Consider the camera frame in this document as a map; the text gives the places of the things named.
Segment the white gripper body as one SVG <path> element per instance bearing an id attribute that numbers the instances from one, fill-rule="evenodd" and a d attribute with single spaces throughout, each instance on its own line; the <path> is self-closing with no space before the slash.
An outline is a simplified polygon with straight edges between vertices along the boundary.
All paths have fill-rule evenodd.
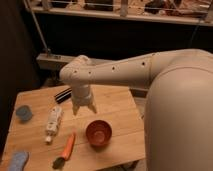
<path id="1" fill-rule="evenodd" d="M 93 106 L 93 93 L 90 85 L 78 85 L 72 88 L 72 102 L 75 107 Z"/>

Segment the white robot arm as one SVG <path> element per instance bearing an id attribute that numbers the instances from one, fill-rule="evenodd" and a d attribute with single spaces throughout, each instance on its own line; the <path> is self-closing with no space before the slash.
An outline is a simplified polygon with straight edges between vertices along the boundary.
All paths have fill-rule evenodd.
<path id="1" fill-rule="evenodd" d="M 99 65 L 80 55 L 60 79 L 72 87 L 74 110 L 91 98 L 92 84 L 147 89 L 147 170 L 213 171 L 213 53 L 172 50 Z"/>

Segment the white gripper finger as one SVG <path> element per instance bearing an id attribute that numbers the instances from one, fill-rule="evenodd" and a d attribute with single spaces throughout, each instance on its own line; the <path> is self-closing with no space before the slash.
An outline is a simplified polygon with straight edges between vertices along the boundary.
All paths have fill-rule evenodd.
<path id="1" fill-rule="evenodd" d="M 73 109 L 73 114 L 76 116 L 78 111 L 79 111 L 80 106 L 77 105 L 73 105 L 72 109 Z"/>
<path id="2" fill-rule="evenodd" d="M 93 111 L 94 113 L 97 113 L 97 108 L 96 108 L 96 105 L 93 104 L 93 103 L 90 103 L 88 108 Z"/>

